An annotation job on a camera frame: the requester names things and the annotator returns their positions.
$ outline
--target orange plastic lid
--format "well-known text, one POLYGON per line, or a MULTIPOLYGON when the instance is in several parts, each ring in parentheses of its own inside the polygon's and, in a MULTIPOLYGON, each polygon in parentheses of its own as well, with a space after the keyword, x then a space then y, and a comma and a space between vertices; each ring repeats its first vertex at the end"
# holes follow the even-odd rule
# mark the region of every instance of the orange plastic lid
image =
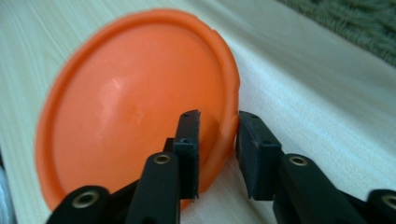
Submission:
POLYGON ((233 148, 238 89, 229 48, 196 17, 152 10, 111 23, 70 59, 44 106, 35 162, 49 208, 82 186, 114 192, 138 179, 193 109, 206 190, 233 148))

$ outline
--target orange lid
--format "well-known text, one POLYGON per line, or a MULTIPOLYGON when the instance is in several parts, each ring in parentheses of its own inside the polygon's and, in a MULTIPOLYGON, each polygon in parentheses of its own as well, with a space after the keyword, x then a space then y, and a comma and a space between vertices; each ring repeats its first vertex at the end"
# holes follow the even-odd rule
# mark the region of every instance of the orange lid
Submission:
POLYGON ((70 59, 44 106, 35 162, 49 208, 85 185, 114 192, 138 179, 193 109, 206 190, 233 148, 238 88, 226 43, 196 17, 152 10, 111 23, 70 59))

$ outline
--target green carpet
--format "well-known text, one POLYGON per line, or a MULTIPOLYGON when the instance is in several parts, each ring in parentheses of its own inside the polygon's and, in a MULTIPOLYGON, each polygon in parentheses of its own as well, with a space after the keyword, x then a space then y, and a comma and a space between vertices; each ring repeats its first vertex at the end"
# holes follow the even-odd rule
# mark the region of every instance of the green carpet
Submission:
POLYGON ((396 0, 278 0, 396 66, 396 0))

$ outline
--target wood grain surface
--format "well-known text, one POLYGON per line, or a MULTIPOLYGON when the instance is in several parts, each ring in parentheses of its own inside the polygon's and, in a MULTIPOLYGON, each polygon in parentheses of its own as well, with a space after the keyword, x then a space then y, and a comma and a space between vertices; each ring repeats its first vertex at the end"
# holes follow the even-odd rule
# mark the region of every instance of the wood grain surface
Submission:
MULTIPOLYGON (((0 145, 18 222, 50 215, 35 135, 51 84, 90 36, 126 14, 179 8, 217 30, 241 77, 240 109, 262 117, 286 152, 313 159, 366 199, 396 189, 396 69, 273 1, 0 1, 0 145)), ((247 199, 234 155, 182 223, 276 223, 247 199)))

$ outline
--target light wood surface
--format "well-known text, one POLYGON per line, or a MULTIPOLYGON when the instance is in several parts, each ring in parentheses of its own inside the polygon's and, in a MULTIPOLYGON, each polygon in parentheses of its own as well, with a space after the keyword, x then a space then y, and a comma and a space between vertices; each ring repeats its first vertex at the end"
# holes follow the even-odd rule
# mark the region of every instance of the light wood surface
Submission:
MULTIPOLYGON (((366 199, 396 189, 396 69, 272 1, 0 1, 0 144, 19 223, 50 210, 35 170, 35 131, 53 80, 111 21, 175 7, 229 44, 240 109, 256 113, 290 153, 313 159, 334 185, 366 199)), ((234 155, 182 223, 276 223, 271 203, 247 199, 234 155)))

